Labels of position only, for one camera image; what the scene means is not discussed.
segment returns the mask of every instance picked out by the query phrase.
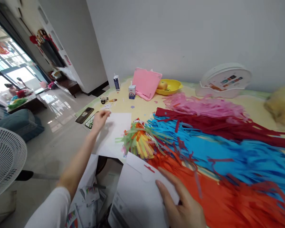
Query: mobile phone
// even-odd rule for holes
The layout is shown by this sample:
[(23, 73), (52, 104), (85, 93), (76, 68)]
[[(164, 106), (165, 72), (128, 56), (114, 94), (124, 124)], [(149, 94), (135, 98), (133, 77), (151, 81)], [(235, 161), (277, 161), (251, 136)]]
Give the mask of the mobile phone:
[(88, 129), (92, 129), (93, 121), (94, 121), (94, 116), (95, 116), (95, 114), (91, 117), (91, 119), (89, 119), (89, 120), (85, 123), (85, 126), (86, 126)]
[(82, 124), (93, 111), (93, 108), (87, 107), (75, 121)]

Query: white sleeve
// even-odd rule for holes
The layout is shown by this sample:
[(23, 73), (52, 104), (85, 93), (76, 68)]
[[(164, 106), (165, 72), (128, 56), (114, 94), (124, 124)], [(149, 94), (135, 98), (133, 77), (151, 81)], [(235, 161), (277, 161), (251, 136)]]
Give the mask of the white sleeve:
[(55, 188), (24, 228), (64, 228), (70, 204), (69, 191), (65, 187)]

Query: curtain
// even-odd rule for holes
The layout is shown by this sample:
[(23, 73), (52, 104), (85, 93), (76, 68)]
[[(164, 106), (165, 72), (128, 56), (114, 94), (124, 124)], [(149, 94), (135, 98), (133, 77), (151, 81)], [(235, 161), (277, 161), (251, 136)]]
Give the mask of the curtain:
[(49, 80), (46, 71), (44, 71), (38, 61), (35, 59), (34, 55), (32, 54), (31, 50), (23, 40), (23, 38), (17, 32), (17, 27), (21, 27), (17, 19), (14, 17), (12, 12), (9, 8), (5, 5), (0, 3), (0, 25), (5, 31), (10, 35), (10, 37), (22, 48), (22, 50), (31, 58), (31, 60), (38, 65), (41, 69), (41, 74), (48, 83), (51, 81)]

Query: sliding glass door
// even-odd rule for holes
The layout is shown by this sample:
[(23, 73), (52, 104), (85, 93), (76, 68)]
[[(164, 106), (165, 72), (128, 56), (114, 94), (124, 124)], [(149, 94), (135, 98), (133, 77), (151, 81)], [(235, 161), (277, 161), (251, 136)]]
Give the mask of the sliding glass door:
[(7, 93), (10, 97), (4, 84), (13, 84), (16, 88), (23, 89), (24, 83), (36, 92), (41, 89), (42, 79), (32, 60), (0, 26), (0, 96), (6, 97)]

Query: person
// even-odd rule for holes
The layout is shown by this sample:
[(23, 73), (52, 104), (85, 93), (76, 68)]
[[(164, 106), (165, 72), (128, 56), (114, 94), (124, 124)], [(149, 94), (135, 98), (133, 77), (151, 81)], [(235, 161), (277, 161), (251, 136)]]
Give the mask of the person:
[(10, 84), (10, 83), (6, 83), (4, 84), (6, 88), (9, 89), (9, 93), (12, 95), (12, 96), (16, 96), (17, 95), (17, 91), (18, 89), (16, 87), (14, 87), (13, 84)]
[(26, 86), (26, 84), (24, 83), (24, 81), (22, 81), (21, 78), (17, 78), (17, 80), (20, 81), (20, 82), (22, 82), (22, 84), (23, 84), (23, 86), (24, 86), (23, 89), (30, 89), (30, 88), (28, 88), (28, 87)]
[[(92, 130), (70, 165), (62, 173), (56, 188), (34, 212), (25, 228), (63, 228), (65, 227), (70, 204), (77, 191), (79, 181), (86, 169), (88, 160), (96, 142), (97, 135), (110, 116), (109, 111), (97, 112), (94, 116)], [(159, 168), (159, 171), (175, 186), (182, 205), (175, 205), (162, 182), (156, 185), (163, 198), (168, 219), (172, 228), (205, 228), (203, 209), (189, 194), (182, 182), (173, 174)]]

